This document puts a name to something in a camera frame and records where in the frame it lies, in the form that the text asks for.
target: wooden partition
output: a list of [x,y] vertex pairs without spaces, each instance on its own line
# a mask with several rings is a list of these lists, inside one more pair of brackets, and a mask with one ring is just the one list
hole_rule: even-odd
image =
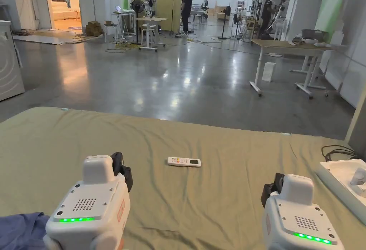
[[[156,13],[155,16],[159,18],[167,18],[168,20],[162,21],[160,25],[162,26],[162,30],[171,31],[172,30],[172,8],[173,11],[173,31],[174,33],[179,32],[180,26],[180,6],[182,4],[182,0],[156,0]],[[145,16],[145,12],[139,13],[139,17]]]

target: blue cloth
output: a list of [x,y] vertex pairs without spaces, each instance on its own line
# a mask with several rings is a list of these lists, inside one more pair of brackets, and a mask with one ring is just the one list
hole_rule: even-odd
[[43,213],[0,217],[1,250],[44,250],[49,216]]

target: olive green cloth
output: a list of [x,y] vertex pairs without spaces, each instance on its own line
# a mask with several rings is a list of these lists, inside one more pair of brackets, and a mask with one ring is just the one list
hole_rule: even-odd
[[[125,249],[264,250],[260,201],[276,172],[310,177],[314,202],[345,248],[364,249],[366,227],[314,170],[321,147],[342,141],[117,114],[39,107],[0,123],[0,216],[50,215],[82,178],[87,156],[122,152],[134,185]],[[202,161],[173,167],[168,157]]]

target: air conditioner remote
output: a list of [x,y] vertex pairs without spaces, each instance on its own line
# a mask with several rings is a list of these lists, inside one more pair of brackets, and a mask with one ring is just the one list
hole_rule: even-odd
[[187,159],[184,157],[169,157],[168,164],[174,166],[201,167],[201,160]]

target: green led light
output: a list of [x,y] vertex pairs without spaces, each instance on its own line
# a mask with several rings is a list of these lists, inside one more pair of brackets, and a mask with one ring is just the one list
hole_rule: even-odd
[[317,242],[322,242],[324,244],[332,244],[331,241],[329,240],[326,240],[326,239],[320,239],[318,237],[313,237],[313,236],[309,236],[309,235],[304,235],[304,234],[301,234],[301,233],[293,233],[294,236],[298,236],[298,237],[301,237],[301,238],[304,238],[304,239],[308,239],[308,240],[313,240],[313,241],[317,241]]
[[80,217],[80,218],[76,218],[76,219],[62,219],[60,220],[60,222],[76,222],[76,221],[90,221],[90,220],[95,220],[95,218],[93,217]]

